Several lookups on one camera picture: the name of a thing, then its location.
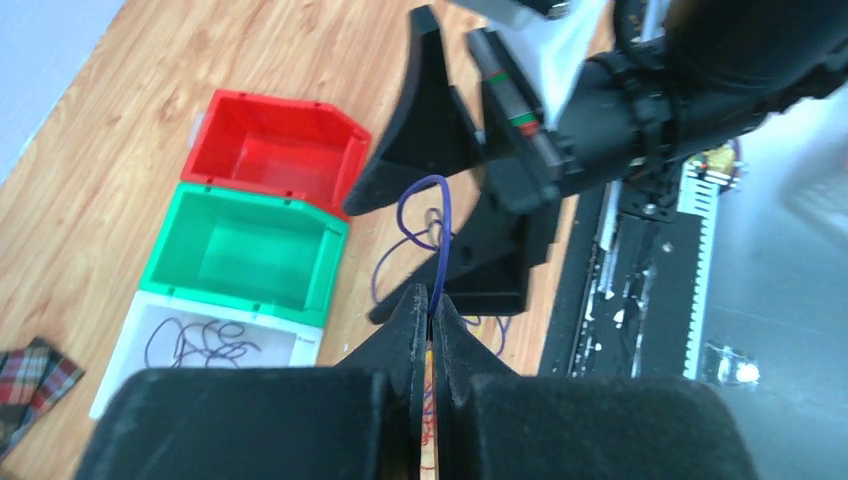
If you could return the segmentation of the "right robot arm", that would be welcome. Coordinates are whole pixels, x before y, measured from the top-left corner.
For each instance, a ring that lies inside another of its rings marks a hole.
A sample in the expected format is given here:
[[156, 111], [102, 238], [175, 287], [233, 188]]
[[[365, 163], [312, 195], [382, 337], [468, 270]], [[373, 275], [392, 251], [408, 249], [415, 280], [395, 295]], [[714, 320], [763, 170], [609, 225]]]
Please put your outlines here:
[[662, 166], [757, 127], [847, 80], [843, 1], [650, 1], [634, 42], [632, 1], [612, 3], [615, 47], [591, 54], [602, 1], [470, 1], [487, 19], [466, 45], [480, 74], [477, 127], [448, 80], [433, 9], [412, 9], [395, 111], [343, 208], [403, 206], [476, 170], [480, 197], [407, 278], [463, 314], [526, 307], [564, 198]]

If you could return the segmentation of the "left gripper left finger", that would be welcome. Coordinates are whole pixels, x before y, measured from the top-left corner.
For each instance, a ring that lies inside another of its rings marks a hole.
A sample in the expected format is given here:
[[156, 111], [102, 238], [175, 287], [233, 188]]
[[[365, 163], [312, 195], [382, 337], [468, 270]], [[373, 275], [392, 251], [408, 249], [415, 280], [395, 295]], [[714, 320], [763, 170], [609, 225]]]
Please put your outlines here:
[[416, 479], [428, 292], [332, 367], [148, 369], [106, 408], [79, 479]]

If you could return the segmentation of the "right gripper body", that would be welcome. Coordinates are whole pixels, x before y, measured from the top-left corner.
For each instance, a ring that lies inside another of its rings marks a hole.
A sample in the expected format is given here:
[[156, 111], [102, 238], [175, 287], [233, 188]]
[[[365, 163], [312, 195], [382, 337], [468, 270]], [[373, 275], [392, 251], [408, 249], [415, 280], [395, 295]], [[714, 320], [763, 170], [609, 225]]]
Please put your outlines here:
[[475, 29], [466, 44], [481, 77], [486, 187], [509, 212], [557, 205], [566, 158], [544, 128], [537, 95], [498, 33]]

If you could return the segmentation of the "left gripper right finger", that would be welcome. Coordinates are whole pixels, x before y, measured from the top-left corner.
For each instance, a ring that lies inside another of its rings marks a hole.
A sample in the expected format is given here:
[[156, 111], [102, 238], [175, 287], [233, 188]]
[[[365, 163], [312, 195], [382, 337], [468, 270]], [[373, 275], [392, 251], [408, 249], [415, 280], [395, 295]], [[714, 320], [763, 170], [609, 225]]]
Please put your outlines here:
[[709, 387], [677, 378], [522, 376], [465, 327], [433, 316], [442, 479], [754, 479], [736, 423]]

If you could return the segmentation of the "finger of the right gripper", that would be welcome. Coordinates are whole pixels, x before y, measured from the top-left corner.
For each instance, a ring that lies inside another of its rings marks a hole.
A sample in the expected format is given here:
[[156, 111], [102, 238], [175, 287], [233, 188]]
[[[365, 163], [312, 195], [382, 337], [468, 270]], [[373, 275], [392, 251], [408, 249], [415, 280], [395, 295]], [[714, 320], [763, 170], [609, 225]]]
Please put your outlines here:
[[463, 315], [506, 316], [527, 310], [531, 270], [548, 260], [562, 202], [524, 214], [483, 192], [451, 241], [444, 293]]
[[450, 177], [483, 163], [477, 129], [451, 85], [440, 24], [428, 5], [409, 11], [410, 41], [400, 96], [375, 152], [344, 199], [359, 216], [397, 202], [428, 175]]

